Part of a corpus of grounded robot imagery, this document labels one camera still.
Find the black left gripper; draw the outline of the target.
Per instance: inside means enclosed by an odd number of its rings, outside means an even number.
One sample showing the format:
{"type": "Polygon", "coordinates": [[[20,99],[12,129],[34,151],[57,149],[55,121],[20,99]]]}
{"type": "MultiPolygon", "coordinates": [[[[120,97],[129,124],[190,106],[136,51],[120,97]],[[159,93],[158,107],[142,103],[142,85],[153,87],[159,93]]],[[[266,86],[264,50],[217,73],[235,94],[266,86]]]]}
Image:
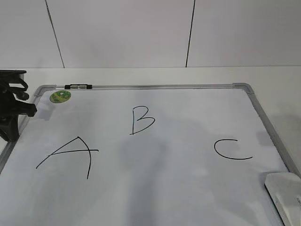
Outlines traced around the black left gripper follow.
{"type": "Polygon", "coordinates": [[[18,117],[33,117],[37,112],[35,104],[26,103],[29,94],[24,81],[25,70],[0,71],[0,136],[7,142],[17,141],[18,117]]]}

